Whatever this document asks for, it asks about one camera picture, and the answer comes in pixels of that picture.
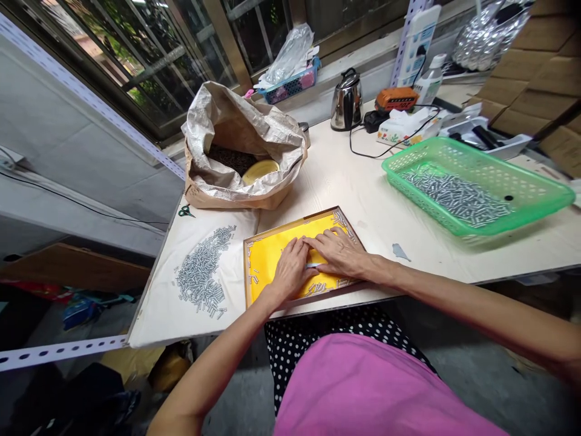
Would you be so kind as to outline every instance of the black cable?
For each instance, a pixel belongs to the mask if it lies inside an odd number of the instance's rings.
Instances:
[[[419,128],[419,129],[417,129],[417,130],[416,130],[414,133],[412,133],[412,134],[411,134],[411,135],[408,137],[408,139],[409,139],[409,138],[411,138],[411,137],[413,137],[413,136],[414,136],[414,135],[415,135],[417,132],[419,132],[420,130],[422,130],[422,129],[423,129],[423,128],[424,128],[424,127],[425,127],[425,126],[426,126],[426,125],[427,125],[427,124],[430,122],[430,121],[432,121],[432,120],[433,120],[433,119],[434,119],[436,116],[438,116],[438,114],[439,114],[439,113],[440,113],[440,111],[441,111],[441,109],[440,109],[438,106],[436,106],[436,105],[415,105],[415,106],[417,106],[417,107],[433,107],[433,108],[436,108],[436,111],[437,111],[437,112],[436,112],[436,113],[435,113],[433,116],[429,117],[429,118],[426,120],[426,122],[424,122],[424,123],[423,123],[423,124],[420,126],[420,128]],[[351,149],[351,153],[353,153],[353,154],[356,154],[357,156],[363,156],[363,157],[371,157],[372,159],[377,159],[378,157],[381,157],[381,156],[383,156],[383,155],[384,155],[384,154],[386,154],[388,151],[390,151],[390,150],[391,150],[393,147],[395,147],[395,146],[397,146],[397,145],[401,144],[402,142],[404,142],[405,140],[407,140],[407,139],[402,139],[401,141],[399,141],[399,142],[396,142],[396,143],[395,143],[395,144],[393,144],[393,145],[392,145],[390,148],[388,148],[387,150],[385,150],[383,153],[381,153],[381,154],[380,154],[380,155],[378,155],[378,156],[369,156],[368,154],[357,153],[356,151],[353,151],[353,145],[351,144],[351,132],[352,132],[352,131],[353,131],[352,129],[351,129],[351,130],[349,130],[349,148]]]
[[[58,192],[55,192],[55,191],[50,190],[48,188],[45,188],[42,185],[38,185],[37,183],[33,183],[33,182],[29,182],[27,180],[18,179],[17,177],[9,176],[8,174],[4,174],[2,171],[0,171],[0,174],[2,174],[4,177],[7,177],[9,179],[16,180],[17,182],[26,183],[28,185],[32,185],[34,187],[37,187],[37,188],[40,188],[40,189],[44,189],[45,191],[48,191],[48,192],[53,193],[55,195],[58,195],[59,197],[63,197],[64,199],[67,199],[69,201],[72,201],[73,203],[77,203],[79,206],[83,206],[85,209],[89,209],[90,211],[95,212],[95,213],[98,213],[99,215],[103,215],[103,216],[106,216],[106,217],[109,217],[109,218],[115,218],[115,219],[119,219],[119,220],[123,220],[123,221],[133,221],[133,222],[140,222],[140,223],[144,223],[144,224],[165,224],[165,225],[169,225],[169,223],[162,223],[162,222],[157,222],[157,221],[141,221],[141,220],[134,220],[134,219],[130,219],[130,218],[120,218],[120,217],[116,217],[116,216],[113,216],[113,215],[107,215],[107,214],[104,214],[103,212],[99,212],[98,210],[92,209],[89,206],[84,205],[83,203],[79,203],[77,200],[73,200],[72,198],[69,198],[69,197],[67,197],[67,196],[65,196],[63,194],[60,194]]]
[[[413,78],[412,86],[410,87],[412,89],[413,89],[413,86],[416,84],[416,80],[418,80],[418,76],[420,76],[422,74],[422,70],[424,69],[426,58],[427,58],[427,56],[424,55],[424,60],[422,61],[422,66],[419,68],[418,74],[416,74],[416,76]]]

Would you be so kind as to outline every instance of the blue basket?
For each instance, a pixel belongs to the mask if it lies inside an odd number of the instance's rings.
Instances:
[[[268,104],[276,104],[288,97],[292,97],[317,83],[317,70],[321,67],[321,61],[318,57],[313,58],[312,65],[301,73],[289,77],[284,82],[274,85],[265,90],[258,90],[258,93],[264,97]]]

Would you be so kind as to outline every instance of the hand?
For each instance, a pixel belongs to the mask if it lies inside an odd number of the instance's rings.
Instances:
[[[363,271],[370,254],[352,241],[342,228],[333,227],[314,239],[306,237],[304,240],[327,261],[317,266],[320,272],[364,279]]]
[[[303,283],[319,274],[315,268],[305,269],[309,246],[301,239],[293,238],[284,248],[278,260],[277,270],[270,285],[261,292],[259,299],[264,296],[272,303],[273,310],[277,309],[287,299],[292,297]]]

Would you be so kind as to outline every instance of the plastic bottle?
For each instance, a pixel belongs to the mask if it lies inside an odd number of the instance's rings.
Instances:
[[[419,94],[418,104],[432,104],[442,84],[442,65],[446,60],[445,54],[438,54],[432,59],[430,68],[416,81],[413,90]]]

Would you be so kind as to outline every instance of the green plastic basket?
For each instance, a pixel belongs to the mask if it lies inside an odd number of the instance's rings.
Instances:
[[[447,137],[412,145],[384,160],[381,166],[390,184],[457,236],[493,236],[514,230],[575,201],[569,187]],[[485,226],[472,227],[401,177],[411,171],[457,174],[497,199],[512,198],[513,211]]]

